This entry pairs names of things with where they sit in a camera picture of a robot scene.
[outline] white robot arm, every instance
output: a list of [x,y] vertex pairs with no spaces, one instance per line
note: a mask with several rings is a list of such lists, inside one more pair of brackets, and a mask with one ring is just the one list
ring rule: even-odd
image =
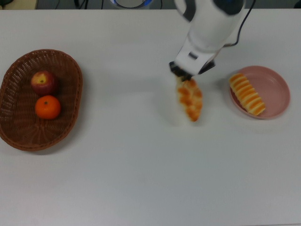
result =
[[171,71],[191,78],[214,67],[213,59],[225,45],[242,16],[246,0],[175,0],[191,28]]

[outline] apple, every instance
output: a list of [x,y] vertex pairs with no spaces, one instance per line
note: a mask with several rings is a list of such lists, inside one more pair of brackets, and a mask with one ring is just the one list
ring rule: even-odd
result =
[[31,86],[39,96],[52,95],[58,89],[58,78],[48,71],[37,72],[32,77]]

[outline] wicker basket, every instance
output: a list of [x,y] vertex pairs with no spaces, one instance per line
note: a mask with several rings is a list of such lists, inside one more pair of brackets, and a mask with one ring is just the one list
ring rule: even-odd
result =
[[[34,106],[39,98],[30,81],[38,71],[49,71],[60,81],[56,94],[61,113],[54,120],[36,116]],[[79,112],[82,74],[69,55],[52,49],[41,49],[16,60],[6,72],[0,89],[0,137],[23,151],[39,151],[64,139],[73,128]]]

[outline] plate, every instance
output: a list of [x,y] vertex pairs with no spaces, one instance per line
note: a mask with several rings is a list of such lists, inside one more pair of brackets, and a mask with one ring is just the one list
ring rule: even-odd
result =
[[263,66],[249,66],[242,68],[238,73],[247,77],[266,105],[264,112],[254,116],[241,106],[230,88],[231,99],[239,110],[257,119],[272,119],[284,113],[289,106],[291,95],[286,81],[277,72]]

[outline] bread roll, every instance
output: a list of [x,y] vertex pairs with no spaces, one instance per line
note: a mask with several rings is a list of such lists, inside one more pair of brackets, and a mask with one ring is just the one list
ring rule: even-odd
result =
[[243,74],[234,74],[229,79],[229,83],[240,104],[248,113],[259,115],[265,110],[261,97]]
[[193,78],[182,81],[177,77],[178,101],[191,121],[197,121],[203,106],[202,92]]

